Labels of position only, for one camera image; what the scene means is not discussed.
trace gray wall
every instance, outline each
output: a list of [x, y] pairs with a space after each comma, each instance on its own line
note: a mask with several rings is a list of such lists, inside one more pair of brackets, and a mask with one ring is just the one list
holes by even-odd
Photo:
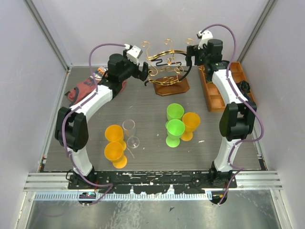
[[65, 74], [23, 1], [1, 1], [0, 34], [0, 228], [10, 229]]
[[[74, 66], [88, 66], [90, 50], [100, 43], [130, 43], [141, 46], [149, 41], [149, 54], [168, 50], [165, 39], [172, 39], [175, 49], [186, 49], [185, 40], [204, 27], [223, 23], [236, 34], [236, 56], [249, 37], [267, 0], [33, 0], [51, 31], [65, 59]], [[213, 28], [222, 39], [224, 57], [232, 55], [229, 32]], [[113, 52], [121, 48], [102, 48], [92, 64], [106, 64]], [[177, 59], [184, 62], [182, 56]]]
[[296, 228], [305, 225], [305, 1], [281, 0], [243, 62], [265, 125], [264, 156], [278, 171]]

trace wooden stand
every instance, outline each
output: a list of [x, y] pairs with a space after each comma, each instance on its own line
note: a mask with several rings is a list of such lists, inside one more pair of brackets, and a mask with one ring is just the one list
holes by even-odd
[[[224, 111], [225, 104], [224, 104], [223, 98], [220, 95], [219, 90], [213, 83], [206, 82], [205, 74], [203, 72], [202, 66], [199, 66], [198, 70], [199, 70], [199, 74], [201, 77], [201, 83], [202, 83], [205, 98], [207, 101], [208, 110], [210, 112]], [[239, 83], [242, 80], [247, 81], [244, 71], [242, 69], [242, 66], [239, 62], [233, 62], [231, 64], [230, 70], [231, 70], [232, 77], [233, 77], [235, 83]], [[248, 95], [249, 95], [250, 99], [252, 99], [255, 102], [251, 91], [250, 91], [250, 93], [248, 93]]]
[[[157, 79], [157, 81], [162, 82], [163, 78], [159, 78], [159, 79]], [[158, 94], [160, 96], [184, 93], [190, 89], [189, 83], [187, 82], [186, 78], [184, 78], [179, 83], [175, 83], [175, 84], [172, 84], [169, 86], [162, 86], [162, 85], [157, 85], [154, 83], [153, 87], [154, 87], [154, 91], [156, 92], [156, 94]]]

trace purple cable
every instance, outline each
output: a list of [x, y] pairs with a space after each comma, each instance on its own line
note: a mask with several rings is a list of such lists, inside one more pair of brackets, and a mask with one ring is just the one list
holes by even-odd
[[229, 181], [229, 183], [228, 183], [228, 186], [227, 186], [227, 188], [225, 189], [224, 195], [223, 195], [223, 197], [220, 199], [220, 201], [219, 201], [219, 203], [218, 203], [218, 204], [220, 205], [220, 204], [222, 203], [222, 201], [223, 201], [225, 195], [228, 193], [229, 186], [230, 186], [232, 180], [234, 179], [234, 177], [235, 177], [238, 173], [240, 173], [242, 170], [244, 170], [244, 168], [238, 168], [238, 167], [234, 166], [234, 165], [231, 163], [231, 156], [232, 156], [232, 154], [233, 154], [233, 151], [234, 151], [234, 149], [235, 149], [235, 146], [238, 145], [238, 144], [240, 144], [240, 143], [242, 143], [242, 142], [256, 142], [256, 141], [262, 139], [262, 137], [263, 137], [263, 135], [264, 135], [264, 126], [263, 126], [263, 122], [262, 122], [261, 118], [259, 117], [259, 115], [256, 113], [256, 111], [255, 111], [255, 110], [254, 110], [245, 100], [243, 100], [243, 99], [238, 95], [238, 92], [235, 90], [235, 88], [234, 88], [234, 86], [233, 86], [233, 83], [232, 83], [231, 80], [229, 79], [229, 70], [230, 70], [231, 64], [232, 64], [232, 62], [233, 62], [233, 60], [234, 60], [235, 54], [236, 54], [236, 38], [235, 38], [235, 35], [234, 35], [233, 31], [232, 31], [229, 27], [227, 27], [226, 25], [223, 25], [223, 24], [213, 24], [213, 25], [210, 25], [210, 26], [204, 28], [203, 30], [201, 30], [201, 33], [202, 33], [203, 31], [209, 29], [210, 27], [214, 27], [214, 26], [221, 26], [221, 27], [224, 27], [224, 28], [226, 28], [226, 29], [231, 33], [231, 35], [232, 35], [232, 38], [233, 38], [233, 41], [234, 41], [234, 50], [233, 50], [233, 54], [232, 54], [232, 57], [231, 57], [231, 59], [230, 59], [230, 62], [229, 62], [229, 64], [228, 64], [228, 67], [227, 67], [227, 69], [226, 69], [227, 79], [228, 79], [229, 85], [230, 85], [230, 87], [232, 88], [232, 90], [233, 90], [234, 94], [236, 95], [236, 97], [237, 97], [246, 107], [248, 107], [248, 108], [250, 109], [250, 111], [255, 115], [255, 117], [257, 118], [257, 120], [258, 120], [258, 122], [259, 122], [259, 124], [260, 124], [260, 126], [261, 126], [261, 135], [260, 135], [257, 139], [250, 139], [250, 140], [246, 140], [246, 139], [245, 139], [245, 140], [240, 140], [240, 141], [236, 142], [236, 143], [233, 145], [233, 147], [232, 147], [232, 149], [231, 149], [231, 151], [230, 151], [230, 153], [229, 153], [228, 161], [227, 161], [227, 162], [228, 162], [228, 164], [229, 164], [232, 168], [238, 169], [238, 171], [231, 177], [231, 179], [230, 179], [230, 181]]
[[89, 205], [92, 205], [92, 204], [95, 204], [97, 202], [100, 201], [100, 199], [102, 199], [110, 190], [111, 188], [113, 187], [113, 184], [107, 184], [107, 185], [98, 185], [98, 184], [94, 184], [90, 181], [88, 181], [85, 176], [81, 173], [81, 171], [77, 168], [76, 164], [74, 163], [73, 161], [73, 158], [72, 158], [72, 152], [71, 151], [68, 151], [68, 146], [67, 146], [67, 139], [66, 139], [66, 132], [65, 132], [65, 127], [66, 127], [66, 123], [67, 123], [67, 120], [68, 118], [75, 112], [77, 111], [78, 109], [80, 109], [82, 106], [84, 106], [88, 101], [90, 101], [98, 92], [98, 84], [97, 84], [97, 81], [95, 79], [95, 75], [93, 73], [93, 70], [92, 70], [92, 66], [91, 66], [91, 57], [92, 57], [92, 54], [93, 52], [102, 47], [102, 46], [108, 46], [108, 45], [111, 45], [111, 46], [120, 46], [120, 47], [125, 47], [125, 45], [123, 44], [115, 44], [115, 43], [106, 43], [106, 44], [100, 44], [98, 46], [96, 46], [95, 48], [92, 49], [92, 51], [90, 52], [89, 54], [89, 68], [90, 68], [90, 71], [91, 71], [91, 75], [93, 77], [93, 80], [94, 80], [94, 84], [95, 84], [95, 93], [90, 96], [88, 99], [86, 99], [84, 102], [81, 103], [81, 105], [79, 105], [78, 107], [74, 108], [73, 110], [71, 110], [64, 118], [63, 122], [62, 122], [62, 126], [61, 126], [61, 131], [62, 131], [62, 142], [63, 142], [63, 147], [65, 149], [65, 152], [66, 152], [66, 156], [70, 158], [71, 162], [72, 162], [72, 165], [74, 168], [76, 168], [77, 172], [79, 173], [79, 175], [82, 177], [82, 179], [87, 182], [88, 184], [90, 185], [93, 185], [93, 186], [96, 186], [96, 187], [108, 187], [109, 188], [106, 190], [106, 192], [100, 197], [98, 198], [96, 201], [90, 203]]

